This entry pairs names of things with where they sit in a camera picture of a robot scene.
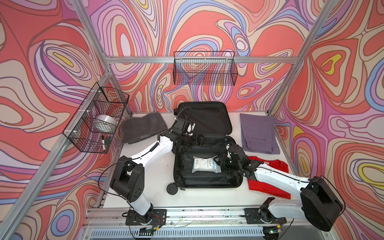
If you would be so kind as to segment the black white suitcase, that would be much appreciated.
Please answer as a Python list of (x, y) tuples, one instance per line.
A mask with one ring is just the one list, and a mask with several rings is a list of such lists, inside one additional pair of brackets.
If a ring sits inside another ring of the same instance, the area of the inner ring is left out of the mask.
[(222, 172), (192, 173), (193, 156), (210, 158), (227, 153), (227, 146), (235, 145), (230, 136), (233, 127), (227, 107), (221, 102), (185, 102), (179, 104), (174, 114), (196, 124), (194, 133), (202, 134), (206, 142), (202, 146), (174, 147), (174, 186), (178, 189), (233, 189), (243, 182), (243, 175), (233, 169)]

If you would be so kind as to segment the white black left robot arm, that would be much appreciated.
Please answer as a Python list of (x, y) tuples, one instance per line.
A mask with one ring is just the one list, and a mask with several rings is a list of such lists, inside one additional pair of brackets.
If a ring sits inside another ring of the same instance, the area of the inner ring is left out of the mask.
[(152, 216), (153, 205), (143, 194), (146, 171), (177, 145), (177, 140), (194, 134), (196, 124), (177, 118), (171, 128), (158, 134), (157, 141), (131, 157), (119, 158), (110, 188), (126, 200), (134, 212), (141, 217)]

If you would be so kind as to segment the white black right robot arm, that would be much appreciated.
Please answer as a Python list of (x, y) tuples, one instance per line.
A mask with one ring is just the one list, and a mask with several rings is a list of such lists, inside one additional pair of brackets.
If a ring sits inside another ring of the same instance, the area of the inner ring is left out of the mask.
[(267, 199), (257, 217), (264, 223), (291, 218), (306, 220), (317, 229), (329, 232), (344, 208), (331, 187), (322, 177), (312, 179), (285, 173), (265, 162), (250, 160), (239, 145), (229, 146), (227, 153), (214, 157), (220, 167), (233, 169), (256, 182), (269, 184), (291, 196), (293, 200)]

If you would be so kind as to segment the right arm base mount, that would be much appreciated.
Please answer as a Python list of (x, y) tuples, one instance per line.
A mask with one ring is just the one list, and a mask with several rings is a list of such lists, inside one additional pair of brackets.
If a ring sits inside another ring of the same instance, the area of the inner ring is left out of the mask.
[(278, 224), (284, 225), (287, 223), (286, 218), (274, 217), (268, 209), (264, 208), (245, 208), (244, 218), (248, 224)]

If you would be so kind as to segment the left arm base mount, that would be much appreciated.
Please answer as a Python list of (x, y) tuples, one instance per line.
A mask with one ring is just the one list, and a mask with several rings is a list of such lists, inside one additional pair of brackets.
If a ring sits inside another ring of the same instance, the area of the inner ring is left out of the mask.
[(150, 209), (144, 216), (138, 214), (134, 210), (129, 210), (122, 214), (126, 218), (127, 226), (163, 226), (166, 223), (166, 209)]

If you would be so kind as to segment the grey fluffy towel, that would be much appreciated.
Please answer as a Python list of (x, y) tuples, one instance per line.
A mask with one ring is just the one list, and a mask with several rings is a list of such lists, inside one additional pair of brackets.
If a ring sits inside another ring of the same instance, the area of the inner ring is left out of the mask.
[(153, 137), (165, 130), (167, 124), (158, 112), (143, 117), (132, 117), (122, 123), (123, 144), (134, 144)]

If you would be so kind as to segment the red shirt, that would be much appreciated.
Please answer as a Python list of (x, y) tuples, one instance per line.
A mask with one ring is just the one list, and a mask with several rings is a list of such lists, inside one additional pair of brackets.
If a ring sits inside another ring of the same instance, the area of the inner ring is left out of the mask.
[[(256, 156), (249, 156), (249, 160), (261, 161), (261, 162), (269, 165), (270, 167), (272, 167), (274, 169), (283, 171), (285, 173), (289, 172), (288, 164), (286, 164), (280, 160), (268, 161), (268, 160), (260, 159)], [(291, 195), (289, 193), (287, 193), (281, 189), (278, 189), (278, 188), (276, 188), (270, 184), (257, 182), (257, 181), (252, 180), (252, 179), (247, 179), (247, 181), (248, 181), (249, 190), (251, 190), (251, 191), (258, 191), (258, 192), (273, 195), (273, 196), (283, 198), (283, 199), (288, 199), (288, 200), (291, 199)]]

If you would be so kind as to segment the white wet wipes pack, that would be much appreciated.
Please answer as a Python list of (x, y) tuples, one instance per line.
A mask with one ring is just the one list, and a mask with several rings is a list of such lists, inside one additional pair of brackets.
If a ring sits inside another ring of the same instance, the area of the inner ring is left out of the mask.
[(211, 173), (221, 173), (221, 167), (215, 162), (215, 158), (210, 157), (210, 158), (201, 158), (201, 157), (196, 157), (193, 156), (194, 163), (193, 163), (193, 168), (192, 168), (192, 173), (195, 172), (211, 172)]

